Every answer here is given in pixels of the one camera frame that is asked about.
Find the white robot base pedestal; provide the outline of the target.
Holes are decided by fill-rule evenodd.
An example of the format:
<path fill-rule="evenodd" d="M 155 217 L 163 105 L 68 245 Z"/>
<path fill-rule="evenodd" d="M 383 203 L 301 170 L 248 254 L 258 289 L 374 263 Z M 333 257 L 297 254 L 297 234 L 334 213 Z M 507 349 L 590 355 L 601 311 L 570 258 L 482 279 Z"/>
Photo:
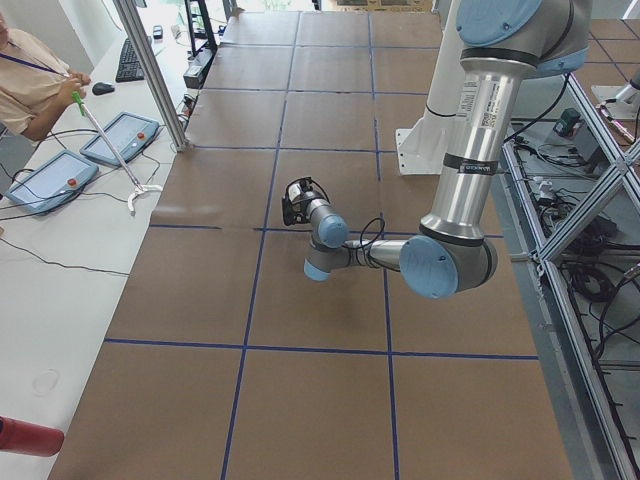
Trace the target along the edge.
<path fill-rule="evenodd" d="M 460 64 L 463 42 L 456 29 L 460 5 L 460 0 L 451 2 L 423 116 L 411 129 L 396 130 L 401 175 L 441 173 L 465 76 Z"/>

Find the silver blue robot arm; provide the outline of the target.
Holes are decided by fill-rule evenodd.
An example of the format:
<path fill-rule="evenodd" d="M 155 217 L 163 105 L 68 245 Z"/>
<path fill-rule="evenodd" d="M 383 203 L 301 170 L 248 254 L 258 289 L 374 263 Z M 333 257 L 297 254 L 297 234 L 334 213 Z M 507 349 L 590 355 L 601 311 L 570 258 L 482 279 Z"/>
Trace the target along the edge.
<path fill-rule="evenodd" d="M 480 219 L 523 80 L 570 73 L 584 63 L 589 1 L 457 1 L 445 39 L 464 76 L 448 129 L 435 200 L 408 240 L 348 237 L 344 219 L 309 177 L 292 181 L 282 199 L 286 225 L 312 228 L 305 275 L 325 281 L 354 265 L 401 273 L 415 293 L 449 297 L 487 282 L 497 252 Z"/>

